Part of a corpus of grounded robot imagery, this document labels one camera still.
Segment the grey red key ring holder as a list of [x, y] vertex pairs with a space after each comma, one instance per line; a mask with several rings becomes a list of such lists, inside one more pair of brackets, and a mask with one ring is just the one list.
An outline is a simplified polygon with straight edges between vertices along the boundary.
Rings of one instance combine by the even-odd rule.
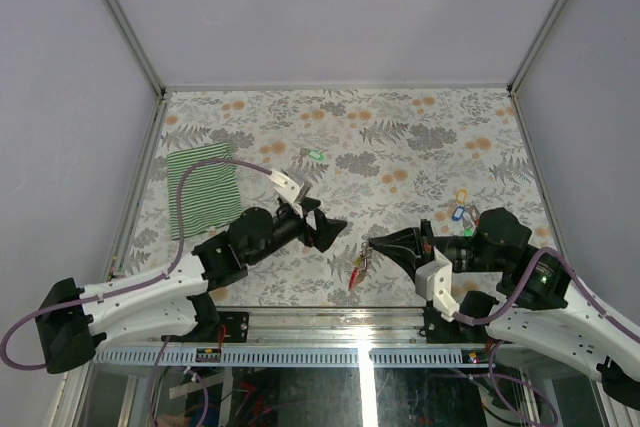
[[354, 261], [354, 268], [348, 282], [348, 290], [353, 291], [367, 276], [372, 257], [372, 249], [368, 241], [362, 243], [360, 252]]

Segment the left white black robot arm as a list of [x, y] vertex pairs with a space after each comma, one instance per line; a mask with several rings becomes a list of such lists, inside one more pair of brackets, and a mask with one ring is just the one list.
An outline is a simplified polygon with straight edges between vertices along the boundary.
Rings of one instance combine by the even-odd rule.
[[285, 202], [275, 213], [253, 207], [175, 267], [83, 287], [60, 280], [36, 317], [45, 369], [64, 373], [106, 348], [145, 339], [208, 341], [220, 324], [211, 291], [245, 278], [249, 267], [292, 241], [325, 252], [346, 226], [328, 218], [316, 199], [304, 200], [302, 212]]

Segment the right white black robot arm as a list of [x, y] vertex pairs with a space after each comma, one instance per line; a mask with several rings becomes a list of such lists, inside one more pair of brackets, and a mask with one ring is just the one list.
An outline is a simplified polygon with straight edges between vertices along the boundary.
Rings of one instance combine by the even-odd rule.
[[562, 362], [639, 407], [639, 327], [596, 296], [564, 257], [530, 244], [504, 208], [479, 215], [469, 236], [436, 236], [429, 221], [369, 239], [411, 279], [428, 313], [467, 341], [483, 336]]

